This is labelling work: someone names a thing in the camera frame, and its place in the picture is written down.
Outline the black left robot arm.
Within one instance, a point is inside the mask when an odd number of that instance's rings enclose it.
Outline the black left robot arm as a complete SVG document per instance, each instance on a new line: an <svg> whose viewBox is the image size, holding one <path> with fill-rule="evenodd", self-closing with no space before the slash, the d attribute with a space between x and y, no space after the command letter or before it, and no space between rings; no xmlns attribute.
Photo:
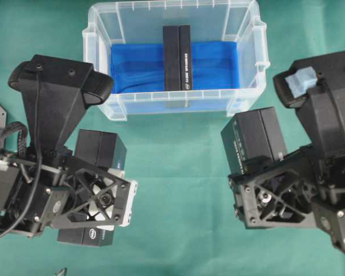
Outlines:
<svg viewBox="0 0 345 276"><path fill-rule="evenodd" d="M20 122L0 130L0 237L127 227L138 183L125 178L115 133L81 129L74 151L47 150L38 162Z"/></svg>

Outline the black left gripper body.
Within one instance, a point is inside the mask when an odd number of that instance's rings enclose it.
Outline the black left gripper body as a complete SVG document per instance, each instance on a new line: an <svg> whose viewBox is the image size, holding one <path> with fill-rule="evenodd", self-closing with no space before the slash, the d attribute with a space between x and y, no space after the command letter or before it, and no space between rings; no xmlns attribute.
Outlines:
<svg viewBox="0 0 345 276"><path fill-rule="evenodd" d="M32 238L46 227L58 230L112 230L130 224L138 183L124 172L91 164L68 149L46 150L38 160L7 153L7 169L15 169L5 207L5 231Z"/></svg>

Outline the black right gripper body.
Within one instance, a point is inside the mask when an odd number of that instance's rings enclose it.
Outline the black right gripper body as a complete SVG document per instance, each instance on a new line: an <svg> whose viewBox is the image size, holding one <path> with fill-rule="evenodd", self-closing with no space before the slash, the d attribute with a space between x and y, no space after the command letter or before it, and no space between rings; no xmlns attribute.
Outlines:
<svg viewBox="0 0 345 276"><path fill-rule="evenodd" d="M314 147L305 145L282 161L255 158L251 172L228 176L235 216L246 229L315 228L312 199L317 196Z"/></svg>

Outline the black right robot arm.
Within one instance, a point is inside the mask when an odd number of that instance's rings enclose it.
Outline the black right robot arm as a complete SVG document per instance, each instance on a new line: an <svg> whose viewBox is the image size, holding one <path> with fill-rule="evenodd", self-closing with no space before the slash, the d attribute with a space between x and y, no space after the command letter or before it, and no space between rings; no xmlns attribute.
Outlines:
<svg viewBox="0 0 345 276"><path fill-rule="evenodd" d="M318 159L311 145L228 176L234 211L247 229L318 228L345 253L345 155Z"/></svg>

